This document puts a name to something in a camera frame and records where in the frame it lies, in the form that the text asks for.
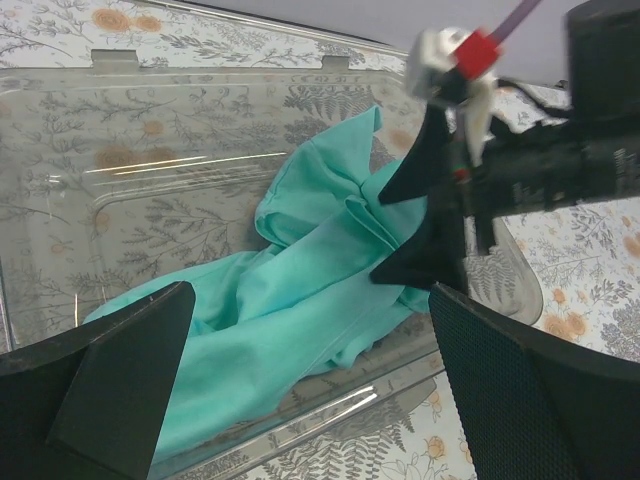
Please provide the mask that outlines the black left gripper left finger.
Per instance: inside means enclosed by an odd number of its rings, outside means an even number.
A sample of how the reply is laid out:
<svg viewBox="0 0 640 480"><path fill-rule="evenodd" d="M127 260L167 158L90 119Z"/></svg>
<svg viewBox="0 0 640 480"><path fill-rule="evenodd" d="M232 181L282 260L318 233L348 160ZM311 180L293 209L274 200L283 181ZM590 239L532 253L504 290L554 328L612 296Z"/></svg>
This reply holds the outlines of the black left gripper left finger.
<svg viewBox="0 0 640 480"><path fill-rule="evenodd" d="M194 305L172 283L3 354L2 478L146 478Z"/></svg>

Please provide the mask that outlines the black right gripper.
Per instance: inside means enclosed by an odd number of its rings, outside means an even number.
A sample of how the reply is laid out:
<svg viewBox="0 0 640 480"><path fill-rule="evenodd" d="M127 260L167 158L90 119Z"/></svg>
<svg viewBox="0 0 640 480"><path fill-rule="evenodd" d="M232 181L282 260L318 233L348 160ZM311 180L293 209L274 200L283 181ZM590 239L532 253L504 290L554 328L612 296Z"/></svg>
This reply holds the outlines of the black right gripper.
<svg viewBox="0 0 640 480"><path fill-rule="evenodd" d="M495 138L484 143L481 155L470 153L464 197L480 255L497 244L493 221L498 217L639 195L638 118L538 122L518 134L499 122L492 132ZM459 154L446 114L426 112L378 200L396 204L427 196L427 210L411 238L370 273L373 283L427 291L442 283L468 291L465 222L454 179Z"/></svg>

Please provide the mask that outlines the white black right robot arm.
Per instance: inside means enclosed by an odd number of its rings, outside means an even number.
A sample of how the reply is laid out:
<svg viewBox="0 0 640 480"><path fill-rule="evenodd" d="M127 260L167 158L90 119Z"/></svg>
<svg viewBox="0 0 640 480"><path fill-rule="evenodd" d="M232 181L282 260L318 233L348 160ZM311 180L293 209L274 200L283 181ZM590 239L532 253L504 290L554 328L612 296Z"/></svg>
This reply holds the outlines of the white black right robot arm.
<svg viewBox="0 0 640 480"><path fill-rule="evenodd" d="M588 1L565 17L570 106L542 105L550 124L516 133L494 116L502 42L534 9L524 1L492 32L424 31L405 87L422 99L420 132L382 188L384 205L425 198L416 232L372 272L376 284L466 292L467 219L476 247L496 243L496 218L639 193L639 5Z"/></svg>

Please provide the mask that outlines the clear plastic bin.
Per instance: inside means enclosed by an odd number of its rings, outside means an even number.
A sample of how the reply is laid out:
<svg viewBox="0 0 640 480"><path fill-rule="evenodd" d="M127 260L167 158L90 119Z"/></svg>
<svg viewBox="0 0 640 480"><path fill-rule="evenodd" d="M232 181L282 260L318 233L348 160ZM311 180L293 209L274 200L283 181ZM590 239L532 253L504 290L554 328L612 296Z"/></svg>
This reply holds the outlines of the clear plastic bin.
<svg viewBox="0 0 640 480"><path fill-rule="evenodd" d="M1 348L80 325L153 278L258 250L254 212L291 152L378 106L369 161L402 157L424 107L384 71L89 68L1 74ZM445 479L456 434L431 433L443 365L409 318L348 370L300 382L271 415L154 465L153 479Z"/></svg>

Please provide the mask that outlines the teal t shirt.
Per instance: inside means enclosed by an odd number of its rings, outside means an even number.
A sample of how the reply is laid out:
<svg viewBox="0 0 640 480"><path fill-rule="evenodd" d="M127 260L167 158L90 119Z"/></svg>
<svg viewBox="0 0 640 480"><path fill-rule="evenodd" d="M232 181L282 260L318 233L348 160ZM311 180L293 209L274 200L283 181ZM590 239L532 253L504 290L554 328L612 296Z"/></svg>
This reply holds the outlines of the teal t shirt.
<svg viewBox="0 0 640 480"><path fill-rule="evenodd" d="M408 317L427 311L427 292L369 277L426 211L422 199L380 204L380 190L398 169L397 162L369 168L381 125L380 110L371 108L286 160L256 209L263 250L164 275L95 311L105 316L173 282L194 289L156 461L272 413L301 379L351 367Z"/></svg>

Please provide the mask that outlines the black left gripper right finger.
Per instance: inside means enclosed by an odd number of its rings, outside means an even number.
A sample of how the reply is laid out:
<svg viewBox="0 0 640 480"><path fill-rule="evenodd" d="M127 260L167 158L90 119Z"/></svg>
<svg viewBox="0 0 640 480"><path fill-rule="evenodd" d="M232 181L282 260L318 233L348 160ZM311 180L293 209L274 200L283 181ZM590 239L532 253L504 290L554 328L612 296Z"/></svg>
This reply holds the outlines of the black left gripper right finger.
<svg viewBox="0 0 640 480"><path fill-rule="evenodd" d="M480 479L636 479L639 365L445 286L430 311Z"/></svg>

